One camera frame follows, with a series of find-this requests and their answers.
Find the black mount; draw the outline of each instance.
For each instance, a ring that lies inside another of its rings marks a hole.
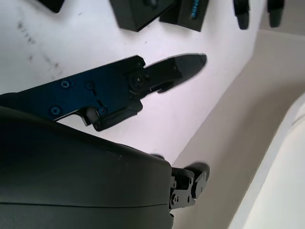
[[[234,12],[241,30],[247,30],[250,22],[249,0],[234,0]]]
[[[172,168],[170,209],[195,204],[206,187],[210,168],[205,163],[194,163],[184,169]]]
[[[271,28],[279,27],[284,11],[285,0],[268,0],[268,13]]]

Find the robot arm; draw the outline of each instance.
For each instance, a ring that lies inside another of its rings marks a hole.
[[[205,58],[174,57],[143,68],[136,56],[1,95],[0,228],[172,228],[170,210],[194,205],[205,188],[206,164],[172,168],[55,121],[78,114],[98,131],[109,128],[136,115],[147,94],[191,78]]]

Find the blue label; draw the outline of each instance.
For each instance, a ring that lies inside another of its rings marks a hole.
[[[199,0],[194,0],[193,7],[192,7],[192,13],[191,13],[191,19],[195,19],[195,17],[197,16],[198,5],[199,5]]]

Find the screw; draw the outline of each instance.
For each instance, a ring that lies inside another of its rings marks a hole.
[[[93,90],[94,89],[94,83],[92,81],[87,81],[85,83],[85,87],[88,89],[88,90]]]
[[[61,114],[61,108],[59,106],[53,106],[50,108],[50,112],[52,115],[60,115]]]
[[[73,83],[73,80],[71,80],[71,79],[66,79],[61,82],[61,87],[64,89],[72,87],[73,85],[74,85],[74,83]]]
[[[176,204],[176,195],[175,194],[173,194],[172,195],[172,199],[171,199],[171,203],[172,203],[172,205],[175,205]]]
[[[138,86],[142,86],[144,84],[143,77],[141,75],[135,76],[134,77],[134,82]]]
[[[106,107],[100,107],[99,108],[99,113],[100,113],[100,115],[105,115],[105,114],[107,114],[107,108]]]

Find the hex screw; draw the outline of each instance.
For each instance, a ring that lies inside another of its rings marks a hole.
[[[52,115],[58,116],[61,114],[61,108],[59,106],[52,106],[50,112]]]
[[[73,80],[71,79],[65,79],[61,82],[61,87],[64,89],[68,89],[69,87],[72,87],[74,85]]]
[[[92,91],[92,90],[94,89],[94,82],[92,82],[92,81],[87,81],[87,82],[85,83],[85,87],[86,87],[88,90]]]
[[[102,106],[99,108],[99,114],[100,115],[106,115],[108,113],[108,110],[106,107]]]

